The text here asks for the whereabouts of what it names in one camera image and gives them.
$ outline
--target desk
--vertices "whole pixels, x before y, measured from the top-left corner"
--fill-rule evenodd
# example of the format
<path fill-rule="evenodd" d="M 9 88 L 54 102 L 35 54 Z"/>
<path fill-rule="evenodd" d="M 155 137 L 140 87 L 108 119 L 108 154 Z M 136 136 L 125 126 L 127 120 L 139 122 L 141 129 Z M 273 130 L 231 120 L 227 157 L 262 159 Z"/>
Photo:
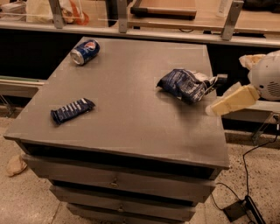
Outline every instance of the desk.
<path fill-rule="evenodd" d="M 97 57 L 69 55 L 4 137 L 73 213 L 125 223 L 182 223 L 228 169 L 221 119 L 205 114 L 215 93 L 192 106 L 156 88 L 185 67 L 211 75 L 204 45 L 96 39 Z M 96 107 L 59 127 L 51 109 L 86 97 Z"/>
<path fill-rule="evenodd" d="M 225 18 L 216 17 L 220 0 L 196 0 L 197 14 L 194 20 L 136 17 L 128 8 L 129 27 L 152 27 L 170 29 L 189 29 L 221 32 L 226 22 Z M 270 11 L 242 10 L 238 18 L 235 32 L 280 34 L 280 14 Z"/>

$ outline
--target drawer handle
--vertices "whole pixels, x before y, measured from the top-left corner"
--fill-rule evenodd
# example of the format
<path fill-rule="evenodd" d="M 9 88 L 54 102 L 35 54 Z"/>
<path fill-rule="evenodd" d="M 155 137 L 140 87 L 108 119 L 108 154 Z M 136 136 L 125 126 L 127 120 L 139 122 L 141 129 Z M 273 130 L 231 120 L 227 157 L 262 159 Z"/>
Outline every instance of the drawer handle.
<path fill-rule="evenodd" d="M 118 187 L 119 185 L 116 183 L 117 179 L 115 178 L 112 183 L 110 183 L 111 186 L 113 187 Z"/>
<path fill-rule="evenodd" d="M 123 205 L 120 205 L 120 207 L 116 209 L 116 211 L 118 211 L 119 213 L 123 213 L 124 212 Z"/>

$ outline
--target concrete floor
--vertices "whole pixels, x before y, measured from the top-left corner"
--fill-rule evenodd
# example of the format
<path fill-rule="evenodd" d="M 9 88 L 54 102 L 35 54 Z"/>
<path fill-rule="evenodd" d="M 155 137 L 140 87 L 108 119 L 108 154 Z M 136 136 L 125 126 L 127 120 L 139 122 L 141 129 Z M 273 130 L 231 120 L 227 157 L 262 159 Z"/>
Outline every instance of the concrete floor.
<path fill-rule="evenodd" d="M 109 224 L 98 220 L 83 219 L 72 215 L 66 203 L 59 202 L 48 191 L 48 180 L 38 178 L 31 169 L 15 177 L 6 175 L 5 167 L 14 155 L 23 153 L 12 141 L 3 138 L 14 118 L 4 117 L 0 113 L 0 223 L 5 224 Z M 250 133 L 226 130 L 227 146 L 231 168 L 223 171 L 216 179 L 230 186 L 243 199 L 246 194 L 245 169 L 242 154 L 253 145 Z M 263 136 L 260 143 L 273 139 Z M 254 199 L 266 223 L 280 223 L 280 140 L 255 150 L 246 156 L 249 172 L 250 196 Z M 213 196 L 219 207 L 226 207 L 235 202 L 235 196 L 223 185 L 217 185 Z M 218 210 L 210 198 L 205 204 L 198 204 L 197 212 L 190 224 L 229 223 L 225 214 Z M 248 223 L 247 216 L 242 216 L 234 223 Z"/>

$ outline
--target blue can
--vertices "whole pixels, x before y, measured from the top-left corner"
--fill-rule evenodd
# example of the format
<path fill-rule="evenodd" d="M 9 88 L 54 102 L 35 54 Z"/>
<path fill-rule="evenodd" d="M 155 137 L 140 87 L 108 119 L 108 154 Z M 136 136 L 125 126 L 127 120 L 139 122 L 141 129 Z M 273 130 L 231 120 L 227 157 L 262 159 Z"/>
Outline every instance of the blue can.
<path fill-rule="evenodd" d="M 82 44 L 76 46 L 71 52 L 70 56 L 77 65 L 82 66 L 94 58 L 100 50 L 97 41 L 90 39 Z"/>

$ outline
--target gray tabletop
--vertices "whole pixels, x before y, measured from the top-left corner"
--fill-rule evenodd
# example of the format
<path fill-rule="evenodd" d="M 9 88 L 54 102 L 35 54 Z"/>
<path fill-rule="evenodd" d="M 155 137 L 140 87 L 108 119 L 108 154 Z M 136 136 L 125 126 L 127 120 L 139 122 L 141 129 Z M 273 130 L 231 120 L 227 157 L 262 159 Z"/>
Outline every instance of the gray tabletop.
<path fill-rule="evenodd" d="M 221 119 L 205 113 L 215 93 L 190 106 L 156 88 L 173 68 L 212 75 L 204 45 L 96 40 L 101 46 L 99 54 L 84 66 L 76 66 L 68 55 L 5 137 L 187 165 L 229 167 Z M 94 110 L 59 127 L 54 125 L 51 109 L 82 97 L 96 104 Z"/>

